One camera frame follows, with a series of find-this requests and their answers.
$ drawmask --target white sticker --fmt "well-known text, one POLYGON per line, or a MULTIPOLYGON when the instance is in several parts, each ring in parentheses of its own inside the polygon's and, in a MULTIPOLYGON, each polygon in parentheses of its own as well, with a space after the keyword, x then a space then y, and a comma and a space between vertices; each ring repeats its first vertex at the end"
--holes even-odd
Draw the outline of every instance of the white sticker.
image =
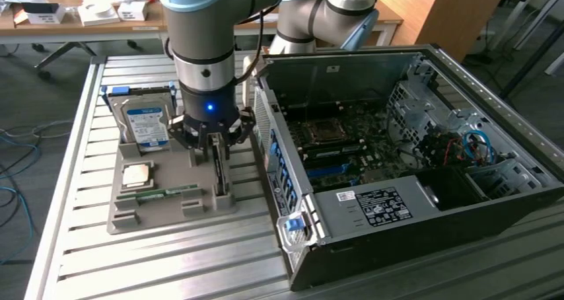
POLYGON ((340 202, 353 200, 356 198, 355 191, 339 192, 336 194, 336 198, 339 199, 340 202))
POLYGON ((163 109, 153 107, 128 110, 127 116, 136 142, 143 147, 156 147, 155 150, 159 150, 168 143, 167 125, 160 121, 163 109))
POLYGON ((132 27, 133 30, 159 30, 159 27, 132 27))

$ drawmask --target hard drive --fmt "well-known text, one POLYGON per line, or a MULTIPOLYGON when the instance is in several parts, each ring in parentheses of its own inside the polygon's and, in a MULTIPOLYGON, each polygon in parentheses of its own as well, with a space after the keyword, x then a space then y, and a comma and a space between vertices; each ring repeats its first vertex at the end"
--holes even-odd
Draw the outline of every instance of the hard drive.
POLYGON ((112 87, 105 98, 120 129, 121 143, 136 143, 143 153, 171 147, 168 120, 175 115, 175 87, 112 87))

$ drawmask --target wooden cabinet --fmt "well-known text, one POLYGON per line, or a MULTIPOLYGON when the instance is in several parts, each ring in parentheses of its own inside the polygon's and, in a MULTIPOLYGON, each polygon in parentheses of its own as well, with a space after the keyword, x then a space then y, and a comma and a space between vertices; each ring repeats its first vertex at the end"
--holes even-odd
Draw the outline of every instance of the wooden cabinet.
POLYGON ((436 43, 463 60, 500 0, 380 0, 404 23, 392 45, 436 43))

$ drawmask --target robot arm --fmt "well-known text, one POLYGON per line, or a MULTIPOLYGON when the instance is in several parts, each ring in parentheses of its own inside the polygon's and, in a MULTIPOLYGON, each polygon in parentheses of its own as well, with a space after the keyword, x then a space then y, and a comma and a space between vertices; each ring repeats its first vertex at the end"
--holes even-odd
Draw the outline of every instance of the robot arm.
POLYGON ((184 103, 184 115, 173 120, 171 134, 189 149, 205 149, 208 135, 217 133, 228 150, 233 144, 243 143, 253 127, 252 110, 240 111, 235 103, 235 86, 240 81, 235 78, 233 25, 263 8, 281 3, 277 37, 272 44, 275 54, 312 52, 315 37, 345 50, 356 50, 377 18, 376 0, 161 2, 184 103), (239 119, 241 125, 231 132, 239 119))
POLYGON ((283 0, 271 54, 316 51, 315 39, 355 51, 372 33, 376 0, 283 0))
POLYGON ((208 135, 219 133, 229 147, 244 141, 253 125, 251 110, 240 113, 235 104, 233 25, 280 0, 161 2, 184 103, 183 118, 173 123, 173 137, 187 148, 205 149, 208 135), (245 116, 247 126, 229 132, 245 116))

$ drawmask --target metal case frame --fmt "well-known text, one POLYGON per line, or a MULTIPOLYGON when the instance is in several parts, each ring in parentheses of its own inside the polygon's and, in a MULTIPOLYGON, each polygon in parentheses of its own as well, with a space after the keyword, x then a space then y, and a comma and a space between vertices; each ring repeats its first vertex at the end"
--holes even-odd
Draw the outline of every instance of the metal case frame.
MULTIPOLYGON (((379 48, 355 54, 332 52, 316 55, 264 56, 256 73, 257 88, 260 88, 256 89, 255 98, 256 135, 265 157, 265 169, 269 173, 279 173, 276 166, 287 167, 287 179, 291 181, 295 196, 297 196, 293 206, 288 209, 289 204, 284 205, 284 197, 291 196, 280 190, 283 185, 275 184, 271 179, 273 196, 269 203, 273 208, 276 207, 280 217, 287 217, 297 211, 308 215, 315 236, 315 239, 301 237, 303 241, 307 241, 303 242, 303 250, 287 253, 287 269, 293 291, 496 235, 523 216, 564 195, 561 185, 564 152, 436 46, 379 48), (289 136, 277 96, 269 89, 267 80, 269 66, 276 65, 281 60, 300 61, 300 59, 328 57, 345 60, 347 57, 379 54, 421 55, 467 102, 480 110, 493 126, 515 141, 511 146, 517 147, 529 156, 527 160, 535 162, 556 182, 552 186, 525 194, 441 211, 432 216, 408 219, 387 225, 383 229, 371 229, 333 237, 325 220, 332 216, 328 216, 320 208, 289 136), (277 153, 284 159, 283 163, 275 162, 279 160, 277 153)), ((280 222, 275 223, 279 234, 283 236, 280 222)))

